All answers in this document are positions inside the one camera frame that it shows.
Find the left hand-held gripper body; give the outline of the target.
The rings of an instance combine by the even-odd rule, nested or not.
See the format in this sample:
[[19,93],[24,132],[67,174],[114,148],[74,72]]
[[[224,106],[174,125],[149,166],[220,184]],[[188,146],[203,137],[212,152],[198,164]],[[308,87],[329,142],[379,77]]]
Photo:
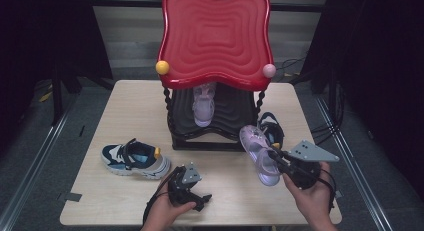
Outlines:
[[193,162],[176,167],[168,181],[168,194],[172,203],[186,204],[189,202],[202,202],[191,188],[201,180]]

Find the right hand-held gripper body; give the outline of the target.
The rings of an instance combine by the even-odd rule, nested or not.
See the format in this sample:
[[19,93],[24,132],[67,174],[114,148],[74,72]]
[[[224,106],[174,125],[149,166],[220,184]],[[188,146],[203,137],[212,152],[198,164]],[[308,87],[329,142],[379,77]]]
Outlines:
[[288,176],[301,189],[312,187],[320,176],[321,162],[338,162],[340,158],[325,149],[302,140],[289,151],[283,152],[289,161]]

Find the navy and white sneaker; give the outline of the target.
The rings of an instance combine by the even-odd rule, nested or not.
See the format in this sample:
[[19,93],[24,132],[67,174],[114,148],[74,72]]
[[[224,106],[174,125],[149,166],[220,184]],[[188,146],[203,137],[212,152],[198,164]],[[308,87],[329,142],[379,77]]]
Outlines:
[[263,113],[261,118],[258,120],[258,127],[264,133],[271,145],[278,149],[283,147],[285,134],[273,113]]
[[158,147],[137,141],[105,146],[101,160],[113,174],[130,176],[138,174],[147,179],[161,179],[168,173],[171,162]]

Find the purple translucent sandal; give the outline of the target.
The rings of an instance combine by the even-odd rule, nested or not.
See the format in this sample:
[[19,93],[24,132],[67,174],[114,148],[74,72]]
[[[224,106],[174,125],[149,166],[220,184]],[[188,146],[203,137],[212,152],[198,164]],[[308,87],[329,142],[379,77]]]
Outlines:
[[275,186],[280,181],[277,163],[269,157],[270,143],[256,126],[244,126],[239,132],[242,147],[253,161],[259,180],[265,186]]
[[193,88],[193,115],[194,121],[199,127],[207,127],[213,118],[215,111],[214,96],[216,83],[205,83]]

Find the red and black shoe rack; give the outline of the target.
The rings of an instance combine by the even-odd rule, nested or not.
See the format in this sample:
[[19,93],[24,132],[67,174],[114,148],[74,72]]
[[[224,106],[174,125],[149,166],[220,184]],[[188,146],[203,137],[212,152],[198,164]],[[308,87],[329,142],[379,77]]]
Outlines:
[[[269,0],[162,0],[164,33],[156,72],[176,150],[239,150],[275,75],[268,39]],[[216,83],[215,111],[199,127],[193,88]]]

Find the person's left hand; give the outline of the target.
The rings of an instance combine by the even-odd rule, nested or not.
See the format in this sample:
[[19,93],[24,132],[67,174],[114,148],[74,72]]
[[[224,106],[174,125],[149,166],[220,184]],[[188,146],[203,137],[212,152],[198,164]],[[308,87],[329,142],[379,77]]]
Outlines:
[[159,191],[159,196],[153,203],[140,231],[166,231],[180,215],[193,210],[195,207],[195,202],[174,206],[169,200],[168,186],[164,185]]

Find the person's right hand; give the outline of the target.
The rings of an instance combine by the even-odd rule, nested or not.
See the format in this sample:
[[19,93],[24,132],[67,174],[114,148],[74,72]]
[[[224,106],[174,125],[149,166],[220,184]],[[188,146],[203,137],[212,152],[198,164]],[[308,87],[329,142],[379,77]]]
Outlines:
[[309,189],[299,189],[287,174],[282,175],[285,186],[296,206],[313,231],[338,231],[330,218],[330,188],[320,181]]

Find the dark curtain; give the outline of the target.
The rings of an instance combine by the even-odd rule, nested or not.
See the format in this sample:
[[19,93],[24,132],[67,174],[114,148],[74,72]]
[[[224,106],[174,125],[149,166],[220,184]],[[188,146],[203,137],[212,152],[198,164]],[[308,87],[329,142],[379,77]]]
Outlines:
[[326,0],[301,74],[340,82],[424,201],[424,0]]
[[59,78],[77,92],[80,76],[113,77],[88,0],[0,0],[0,154],[12,143],[37,82]]

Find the black metal stand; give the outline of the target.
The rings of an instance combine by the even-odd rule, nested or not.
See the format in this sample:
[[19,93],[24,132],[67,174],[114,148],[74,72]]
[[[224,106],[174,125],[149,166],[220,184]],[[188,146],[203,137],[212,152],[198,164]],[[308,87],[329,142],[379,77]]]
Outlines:
[[57,61],[52,69],[52,94],[53,94],[53,121],[52,125],[55,126],[59,120],[64,116],[63,102],[62,102],[62,85],[71,94],[79,94],[82,86],[79,77],[86,77],[88,80],[95,84],[107,89],[112,90],[114,85],[103,80],[98,75],[86,71],[81,67],[71,65],[69,63],[61,63]]

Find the metal floor rail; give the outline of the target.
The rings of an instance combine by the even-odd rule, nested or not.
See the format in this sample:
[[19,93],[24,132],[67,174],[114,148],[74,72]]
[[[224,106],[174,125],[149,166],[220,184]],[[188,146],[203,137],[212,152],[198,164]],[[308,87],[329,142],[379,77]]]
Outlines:
[[11,231],[52,147],[62,132],[75,100],[56,117],[54,105],[35,104],[0,160],[0,231]]
[[317,98],[316,103],[326,125],[330,130],[330,136],[334,139],[338,150],[341,153],[341,157],[343,158],[377,229],[379,231],[394,231],[384,209],[367,182],[342,132],[331,120],[330,111],[325,100],[323,98]]

